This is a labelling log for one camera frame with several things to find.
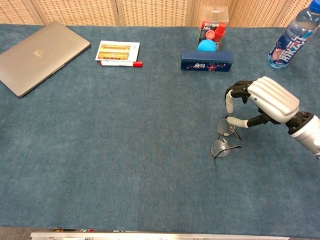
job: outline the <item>glasses lens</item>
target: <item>glasses lens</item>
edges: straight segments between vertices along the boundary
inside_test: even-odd
[[[227,144],[226,140],[224,140],[224,139],[223,140],[216,139],[216,140],[213,141],[213,143],[211,145],[211,154],[214,157],[223,158],[223,157],[225,157],[225,156],[227,156],[229,154],[230,150],[228,148],[229,148],[229,145]]]
[[[235,127],[233,127],[226,119],[221,119],[218,124],[218,133],[223,136],[229,136],[235,132]]]

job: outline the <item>beige partition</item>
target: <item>beige partition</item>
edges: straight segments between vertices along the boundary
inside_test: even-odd
[[[42,25],[43,21],[29,0],[0,0],[0,23]]]
[[[43,22],[64,25],[116,26],[116,0],[32,0]]]
[[[193,0],[116,0],[124,26],[190,26]]]
[[[272,27],[286,0],[238,0],[231,16],[231,27]]]
[[[304,8],[307,8],[312,0],[288,0],[286,6],[280,12],[275,20],[274,27],[286,27],[297,14]]]
[[[233,15],[234,10],[236,9],[237,1],[238,0],[194,0],[191,26],[199,26],[201,18],[201,7],[206,5],[227,6],[230,19],[230,17]]]

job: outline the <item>marker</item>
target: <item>marker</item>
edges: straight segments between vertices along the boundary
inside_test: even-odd
[[[137,67],[142,68],[142,61],[100,61],[101,66]]]

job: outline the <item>clear plastic box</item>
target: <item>clear plastic box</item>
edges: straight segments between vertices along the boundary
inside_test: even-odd
[[[227,33],[229,12],[227,6],[204,5],[200,9],[200,24],[198,44],[205,39],[215,42],[216,48],[221,49]]]

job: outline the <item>robotic hand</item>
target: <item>robotic hand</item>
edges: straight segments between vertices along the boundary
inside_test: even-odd
[[[238,81],[225,93],[225,105],[229,114],[234,111],[234,98],[248,98],[258,107],[261,115],[248,120],[227,116],[226,120],[241,128],[250,128],[272,122],[285,124],[288,134],[320,159],[320,119],[310,112],[299,111],[299,99],[269,77],[254,81]]]

